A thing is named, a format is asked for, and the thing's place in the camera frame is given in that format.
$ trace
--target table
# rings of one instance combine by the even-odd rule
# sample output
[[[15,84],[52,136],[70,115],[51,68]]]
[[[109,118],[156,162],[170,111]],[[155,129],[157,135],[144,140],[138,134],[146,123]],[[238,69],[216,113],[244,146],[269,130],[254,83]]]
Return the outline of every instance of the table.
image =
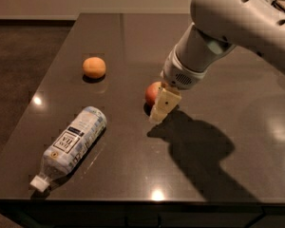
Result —
[[[236,47],[163,123],[148,121],[144,91],[190,23],[81,14],[0,157],[0,212],[29,227],[285,227],[285,76],[273,66]],[[100,82],[83,77],[91,56],[106,62]],[[50,193],[29,189],[88,105],[107,117],[103,136]]]

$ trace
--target red apple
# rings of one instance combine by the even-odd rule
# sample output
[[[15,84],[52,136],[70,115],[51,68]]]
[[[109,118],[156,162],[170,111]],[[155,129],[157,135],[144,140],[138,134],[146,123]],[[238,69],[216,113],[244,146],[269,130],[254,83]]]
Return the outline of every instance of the red apple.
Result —
[[[144,93],[145,102],[152,107],[155,103],[155,99],[158,96],[159,89],[164,87],[163,82],[154,82],[151,84]]]

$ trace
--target white bottle cap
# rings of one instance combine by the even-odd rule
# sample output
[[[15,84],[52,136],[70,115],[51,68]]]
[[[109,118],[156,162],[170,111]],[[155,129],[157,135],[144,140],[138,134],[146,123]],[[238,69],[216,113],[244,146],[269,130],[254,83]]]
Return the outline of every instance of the white bottle cap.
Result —
[[[49,187],[49,182],[37,175],[30,182],[30,185],[36,188],[39,192],[43,193]]]

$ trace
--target plastic bottle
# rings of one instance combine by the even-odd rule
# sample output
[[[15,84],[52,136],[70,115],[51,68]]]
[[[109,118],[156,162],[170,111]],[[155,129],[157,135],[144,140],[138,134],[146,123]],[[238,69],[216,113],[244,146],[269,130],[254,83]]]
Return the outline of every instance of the plastic bottle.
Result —
[[[44,192],[50,182],[69,174],[106,127],[106,117],[88,106],[45,151],[41,170],[30,185]]]

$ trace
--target floor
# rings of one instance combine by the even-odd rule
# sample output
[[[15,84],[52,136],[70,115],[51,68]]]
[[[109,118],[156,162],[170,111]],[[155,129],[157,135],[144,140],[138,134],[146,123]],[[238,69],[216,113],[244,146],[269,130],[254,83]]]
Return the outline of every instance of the floor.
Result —
[[[73,22],[0,21],[0,153]],[[0,228],[21,227],[0,215]]]

